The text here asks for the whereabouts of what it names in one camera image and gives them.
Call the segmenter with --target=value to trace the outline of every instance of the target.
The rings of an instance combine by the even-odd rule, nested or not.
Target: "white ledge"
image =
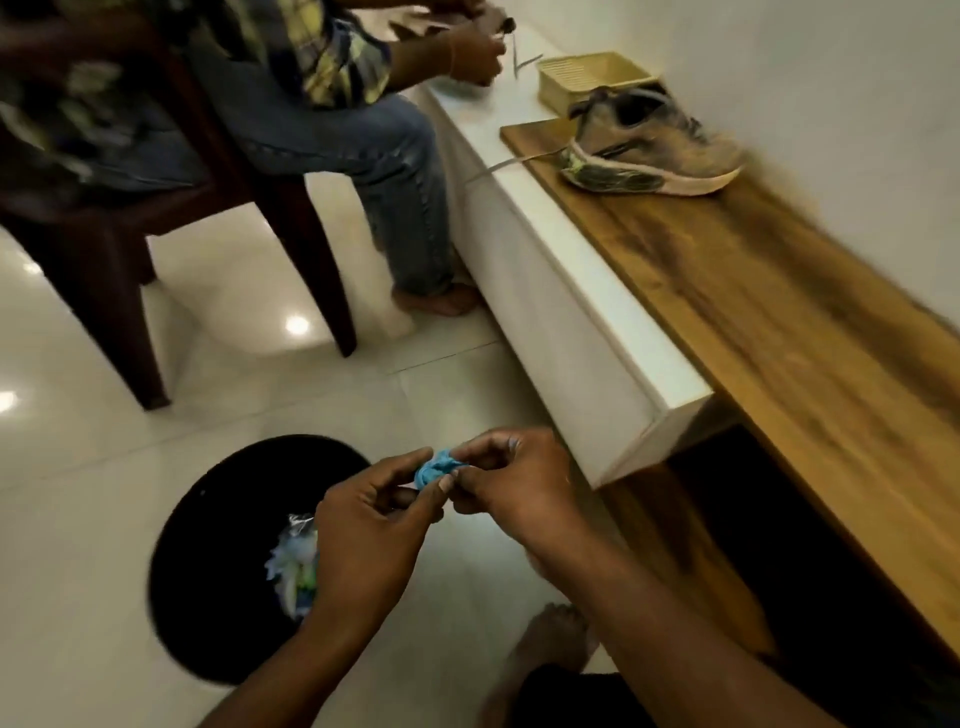
[[[563,54],[522,24],[516,40],[521,61],[539,54],[547,58]],[[501,127],[555,117],[537,99],[539,79],[534,65],[514,78],[509,62],[512,50],[504,59],[507,69],[483,95],[456,95],[444,83],[425,87],[486,167],[513,157],[500,140]],[[494,173],[493,178],[643,391],[665,410],[708,398],[709,385],[534,177],[516,165]]]

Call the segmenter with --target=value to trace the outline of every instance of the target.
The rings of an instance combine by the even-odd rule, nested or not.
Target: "plastic basket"
[[[540,100],[566,116],[572,104],[586,99],[596,87],[613,89],[650,84],[657,80],[619,53],[564,56],[537,63],[540,70]]]

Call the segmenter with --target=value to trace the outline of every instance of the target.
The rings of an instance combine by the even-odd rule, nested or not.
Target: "person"
[[[397,487],[430,449],[387,458],[327,493],[316,513],[323,587],[312,611],[201,728],[312,725],[402,597],[448,498],[460,514],[490,514],[572,602],[531,622],[485,701],[482,728],[840,725],[591,528],[573,495],[569,456],[551,430],[495,430],[451,455],[468,467],[415,498],[397,497],[405,490]],[[386,515],[385,503],[408,507]],[[619,676],[578,674],[594,640]]]
[[[453,281],[444,170],[427,118],[399,94],[436,76],[489,85],[503,40],[464,23],[436,36],[382,42],[351,12],[402,0],[0,0],[0,17],[70,18],[136,4],[185,57],[230,133],[269,175],[337,172],[352,180],[405,310],[459,316],[481,302]],[[425,0],[473,16],[483,0]],[[150,192],[206,172],[167,115],[120,69],[78,64],[66,98],[0,77],[0,118],[46,160],[91,185]]]

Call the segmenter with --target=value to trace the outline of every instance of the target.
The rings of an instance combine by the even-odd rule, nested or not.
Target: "white counter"
[[[517,37],[522,61],[562,55],[532,29]],[[522,165],[465,183],[513,156],[501,127],[554,116],[537,86],[535,66],[518,80],[508,67],[483,94],[437,82],[419,102],[437,127],[457,249],[598,487],[665,458],[712,391]]]

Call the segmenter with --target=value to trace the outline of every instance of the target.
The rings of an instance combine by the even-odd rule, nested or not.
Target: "yellow plaid shirt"
[[[57,5],[69,17],[133,2],[158,20],[174,18],[181,28],[205,25],[224,50],[260,61],[287,93],[315,107],[372,104],[390,80],[389,46],[336,0],[205,0],[197,7],[192,0],[57,0]],[[214,13],[228,22],[211,22]],[[231,30],[227,38],[225,26]],[[0,76],[0,119],[22,141],[88,177],[84,158],[136,138],[137,103],[121,98],[119,76],[111,63],[78,64],[60,96],[31,93],[17,79]]]

